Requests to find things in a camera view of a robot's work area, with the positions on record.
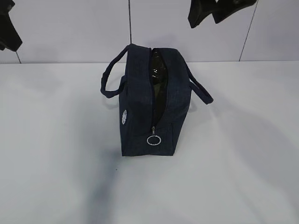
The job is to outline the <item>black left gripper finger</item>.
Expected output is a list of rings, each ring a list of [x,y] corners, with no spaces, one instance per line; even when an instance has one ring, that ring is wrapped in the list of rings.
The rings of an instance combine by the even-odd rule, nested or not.
[[[0,50],[17,51],[22,45],[22,40],[9,17],[9,12],[14,6],[13,0],[0,1]]]

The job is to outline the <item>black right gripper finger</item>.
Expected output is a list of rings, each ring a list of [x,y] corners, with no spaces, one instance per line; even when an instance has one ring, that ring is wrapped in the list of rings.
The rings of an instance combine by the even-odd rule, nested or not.
[[[216,24],[222,22],[232,14],[254,5],[257,0],[219,0],[213,18]]]
[[[217,9],[215,0],[191,0],[188,21],[191,28],[197,27],[209,14]]]

